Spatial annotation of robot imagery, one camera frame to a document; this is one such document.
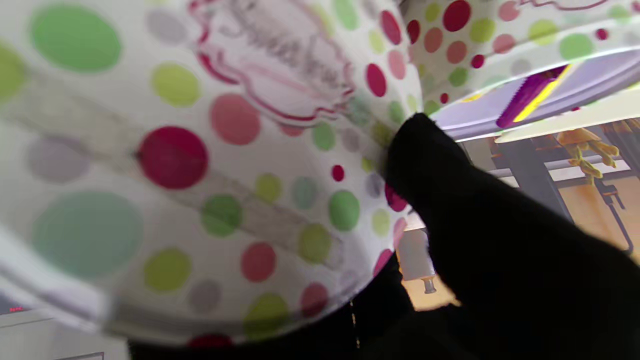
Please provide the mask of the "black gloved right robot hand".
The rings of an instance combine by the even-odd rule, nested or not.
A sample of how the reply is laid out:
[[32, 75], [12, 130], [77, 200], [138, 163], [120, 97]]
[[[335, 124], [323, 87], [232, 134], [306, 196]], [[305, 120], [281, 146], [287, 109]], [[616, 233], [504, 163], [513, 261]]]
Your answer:
[[637, 360], [639, 267], [621, 250], [473, 166], [423, 113], [387, 153], [386, 182], [426, 226], [458, 305], [418, 311], [395, 255], [351, 304], [269, 341], [129, 342], [133, 360]]

